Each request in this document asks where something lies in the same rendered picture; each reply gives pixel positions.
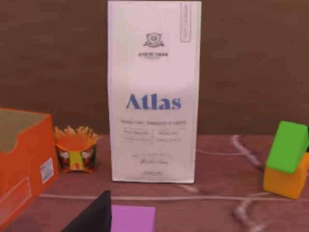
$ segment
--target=magenta cube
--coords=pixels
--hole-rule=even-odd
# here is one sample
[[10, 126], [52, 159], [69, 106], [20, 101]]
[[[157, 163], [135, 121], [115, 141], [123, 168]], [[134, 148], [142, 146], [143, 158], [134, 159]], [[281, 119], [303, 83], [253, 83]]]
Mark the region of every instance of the magenta cube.
[[112, 205], [111, 232], [155, 232], [155, 208]]

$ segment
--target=french fries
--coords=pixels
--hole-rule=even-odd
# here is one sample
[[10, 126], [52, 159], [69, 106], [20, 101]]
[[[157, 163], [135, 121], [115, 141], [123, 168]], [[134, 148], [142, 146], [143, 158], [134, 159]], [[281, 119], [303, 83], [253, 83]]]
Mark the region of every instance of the french fries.
[[100, 137], [89, 127], [74, 130], [68, 126], [63, 131], [55, 127], [56, 145], [70, 151], [81, 151], [97, 143]]

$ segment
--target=brown background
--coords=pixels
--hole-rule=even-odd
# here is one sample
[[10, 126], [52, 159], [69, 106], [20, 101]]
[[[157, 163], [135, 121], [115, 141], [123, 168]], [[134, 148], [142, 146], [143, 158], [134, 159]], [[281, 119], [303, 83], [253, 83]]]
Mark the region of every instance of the brown background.
[[[0, 106], [108, 133], [105, 0], [0, 1]], [[309, 124], [309, 2], [203, 1], [199, 133]]]

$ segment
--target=white coffee bag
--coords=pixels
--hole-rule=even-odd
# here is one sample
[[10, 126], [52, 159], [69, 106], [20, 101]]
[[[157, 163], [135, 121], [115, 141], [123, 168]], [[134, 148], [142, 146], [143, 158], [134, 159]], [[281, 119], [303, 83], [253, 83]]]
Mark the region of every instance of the white coffee bag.
[[193, 183], [201, 2], [109, 1], [114, 181]]

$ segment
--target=green cube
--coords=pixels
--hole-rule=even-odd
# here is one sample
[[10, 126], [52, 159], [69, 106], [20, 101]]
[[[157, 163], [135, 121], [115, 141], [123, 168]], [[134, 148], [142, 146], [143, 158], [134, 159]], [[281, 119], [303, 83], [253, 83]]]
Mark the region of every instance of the green cube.
[[308, 148], [308, 140], [307, 126], [281, 121], [266, 166], [293, 173]]

